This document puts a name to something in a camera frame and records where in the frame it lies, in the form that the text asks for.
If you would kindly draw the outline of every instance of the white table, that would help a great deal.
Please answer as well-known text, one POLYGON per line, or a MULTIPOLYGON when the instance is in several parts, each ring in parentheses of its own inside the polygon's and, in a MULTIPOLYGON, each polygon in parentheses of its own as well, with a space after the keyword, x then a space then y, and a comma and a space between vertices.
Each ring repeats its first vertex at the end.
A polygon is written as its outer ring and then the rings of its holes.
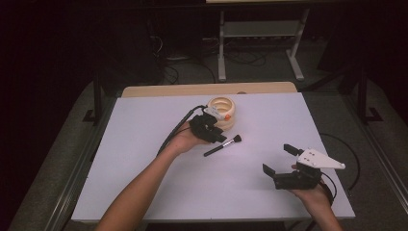
MULTIPOLYGON (((262 164, 291 172, 296 157, 283 150, 313 147, 325 153, 301 93, 223 94, 237 107, 236 124, 224 133, 242 142, 203 157, 219 145, 199 145, 170 167, 144 219, 160 221, 286 220, 310 218, 300 200, 276 190, 262 164)), ((193 107, 220 95, 119 98, 72 219, 98 221, 120 191, 156 156, 168 133, 193 107)), ((333 169, 324 169, 338 195, 338 218, 354 212, 333 169)))

